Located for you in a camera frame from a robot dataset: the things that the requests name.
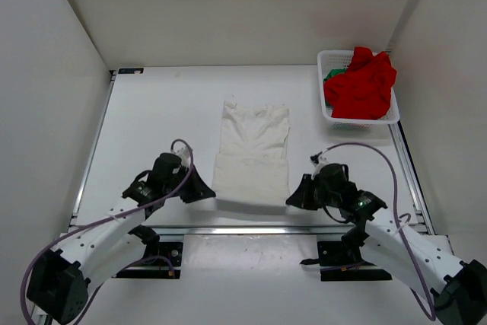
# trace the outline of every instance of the white fabric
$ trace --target white fabric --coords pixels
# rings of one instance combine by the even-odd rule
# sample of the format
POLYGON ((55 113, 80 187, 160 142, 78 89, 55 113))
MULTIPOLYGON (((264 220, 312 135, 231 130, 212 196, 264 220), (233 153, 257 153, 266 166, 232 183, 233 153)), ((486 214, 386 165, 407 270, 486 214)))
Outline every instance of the white fabric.
POLYGON ((217 199, 284 205, 289 197, 288 134, 287 107, 252 110, 225 101, 212 184, 217 199))

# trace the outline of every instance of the white wall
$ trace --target white wall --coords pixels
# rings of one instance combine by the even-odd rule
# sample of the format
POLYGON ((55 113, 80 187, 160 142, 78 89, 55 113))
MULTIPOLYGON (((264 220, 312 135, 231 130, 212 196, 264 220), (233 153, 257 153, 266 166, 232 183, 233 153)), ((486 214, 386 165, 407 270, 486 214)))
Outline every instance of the white wall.
POLYGON ((122 65, 314 64, 322 49, 385 49, 406 0, 75 0, 122 65))
POLYGON ((472 241, 469 250, 457 249, 477 248, 487 260, 486 26, 487 0, 421 0, 393 63, 402 123, 434 227, 457 235, 457 246, 472 241))
POLYGON ((0 323, 25 323, 21 275, 61 230, 110 76, 66 0, 0 0, 0 323))

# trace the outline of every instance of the pile of clothes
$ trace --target pile of clothes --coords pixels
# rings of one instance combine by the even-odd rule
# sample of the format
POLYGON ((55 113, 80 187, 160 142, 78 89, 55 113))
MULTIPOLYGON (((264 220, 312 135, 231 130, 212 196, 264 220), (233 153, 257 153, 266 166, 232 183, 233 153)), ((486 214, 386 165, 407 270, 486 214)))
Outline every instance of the pile of clothes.
POLYGON ((349 67, 333 69, 323 80, 325 101, 333 106, 332 117, 380 119, 385 116, 396 73, 385 52, 374 56, 367 47, 355 47, 349 67))

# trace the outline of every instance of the laundry basket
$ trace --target laundry basket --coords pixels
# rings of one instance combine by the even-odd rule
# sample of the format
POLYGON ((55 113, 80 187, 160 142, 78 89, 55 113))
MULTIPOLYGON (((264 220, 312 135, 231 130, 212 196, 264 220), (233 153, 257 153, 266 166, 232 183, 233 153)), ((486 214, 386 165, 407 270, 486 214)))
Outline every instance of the laundry basket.
POLYGON ((323 79, 333 69, 348 68, 353 57, 353 51, 325 50, 318 53, 318 87, 321 99, 321 110, 325 119, 332 123, 333 127, 348 126, 368 127, 375 125, 392 125, 399 121, 399 109, 397 107, 394 90, 390 91, 390 108, 387 114, 380 119, 348 119, 332 117, 333 107, 327 106, 323 92, 323 79))

